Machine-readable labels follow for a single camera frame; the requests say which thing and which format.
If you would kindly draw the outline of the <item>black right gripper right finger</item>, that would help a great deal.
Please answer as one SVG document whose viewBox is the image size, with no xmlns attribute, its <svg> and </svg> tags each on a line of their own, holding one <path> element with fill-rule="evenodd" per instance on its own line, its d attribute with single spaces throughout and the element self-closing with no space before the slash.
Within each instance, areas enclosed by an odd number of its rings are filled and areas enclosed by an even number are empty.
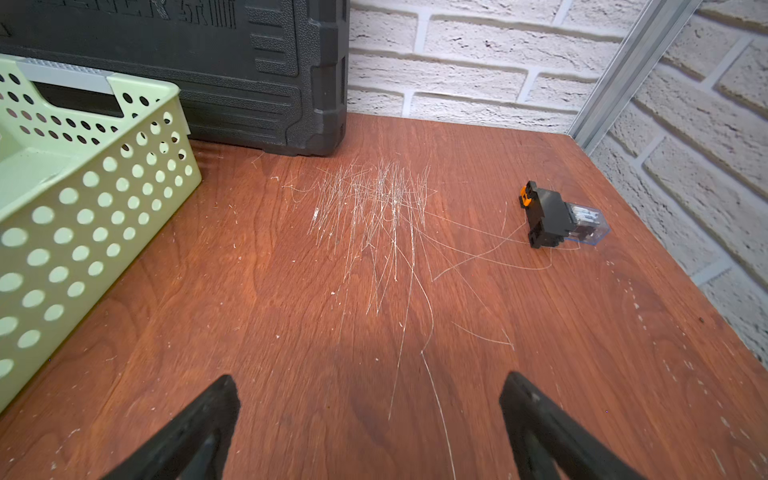
<svg viewBox="0 0 768 480">
<path fill-rule="evenodd" d="M 507 375 L 499 398 L 521 479 L 640 479 L 523 374 Z"/>
</svg>

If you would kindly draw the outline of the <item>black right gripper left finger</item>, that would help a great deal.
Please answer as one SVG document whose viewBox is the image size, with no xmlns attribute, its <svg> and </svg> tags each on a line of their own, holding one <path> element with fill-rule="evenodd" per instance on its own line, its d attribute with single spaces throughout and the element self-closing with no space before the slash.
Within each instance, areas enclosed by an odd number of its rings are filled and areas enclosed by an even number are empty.
<svg viewBox="0 0 768 480">
<path fill-rule="evenodd" d="M 190 402 L 107 479 L 221 479 L 241 403 L 230 375 Z"/>
</svg>

